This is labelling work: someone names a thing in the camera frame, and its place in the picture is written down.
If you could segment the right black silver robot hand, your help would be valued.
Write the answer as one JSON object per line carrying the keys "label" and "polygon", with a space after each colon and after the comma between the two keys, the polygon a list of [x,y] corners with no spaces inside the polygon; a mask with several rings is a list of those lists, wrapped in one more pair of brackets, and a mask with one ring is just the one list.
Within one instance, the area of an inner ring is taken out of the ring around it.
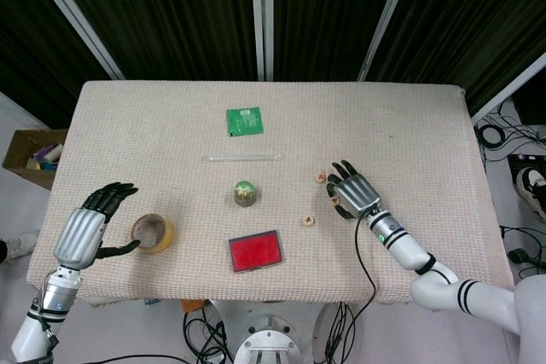
{"label": "right black silver robot hand", "polygon": [[381,207],[380,195],[370,182],[348,161],[333,162],[335,173],[327,177],[328,197],[338,214],[346,220],[368,215]]}

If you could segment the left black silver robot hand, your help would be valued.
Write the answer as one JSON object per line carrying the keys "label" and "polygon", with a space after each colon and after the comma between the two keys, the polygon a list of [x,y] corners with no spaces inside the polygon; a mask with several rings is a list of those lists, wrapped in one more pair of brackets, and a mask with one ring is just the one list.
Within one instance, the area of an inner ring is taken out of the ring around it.
{"label": "left black silver robot hand", "polygon": [[67,219],[53,254],[66,269],[82,270],[96,259],[123,256],[134,251],[140,240],[120,247],[103,247],[106,227],[121,203],[135,194],[133,183],[113,182],[90,194]]}

